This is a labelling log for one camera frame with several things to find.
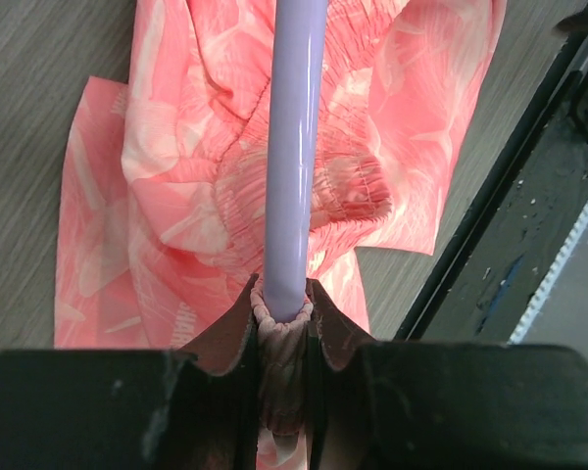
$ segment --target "gray wooden floor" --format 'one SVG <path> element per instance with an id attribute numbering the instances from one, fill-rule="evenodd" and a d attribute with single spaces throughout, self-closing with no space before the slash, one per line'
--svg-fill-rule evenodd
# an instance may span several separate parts
<path id="1" fill-rule="evenodd" d="M 126 81 L 135 0 L 0 0 L 0 348 L 52 345 L 61 168 L 91 74 Z M 510 0 L 440 230 L 438 254 L 585 0 Z M 362 250 L 373 333 L 390 337 L 435 257 Z"/>

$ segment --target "dark floor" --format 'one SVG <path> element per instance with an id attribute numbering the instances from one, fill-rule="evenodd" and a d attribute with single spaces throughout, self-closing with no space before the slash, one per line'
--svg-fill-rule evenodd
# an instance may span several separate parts
<path id="1" fill-rule="evenodd" d="M 584 0 L 509 0 L 465 141 L 438 253 L 560 49 L 551 26 Z M 61 168 L 91 74 L 125 81 L 135 0 L 0 0 L 0 348 L 52 345 Z M 360 252 L 373 333 L 392 337 L 434 258 Z"/>

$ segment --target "purple rod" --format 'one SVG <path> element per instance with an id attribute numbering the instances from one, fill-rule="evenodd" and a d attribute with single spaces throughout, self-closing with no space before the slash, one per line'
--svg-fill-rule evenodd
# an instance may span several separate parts
<path id="1" fill-rule="evenodd" d="M 270 86 L 264 299 L 276 322 L 303 306 L 327 0 L 277 0 Z"/>

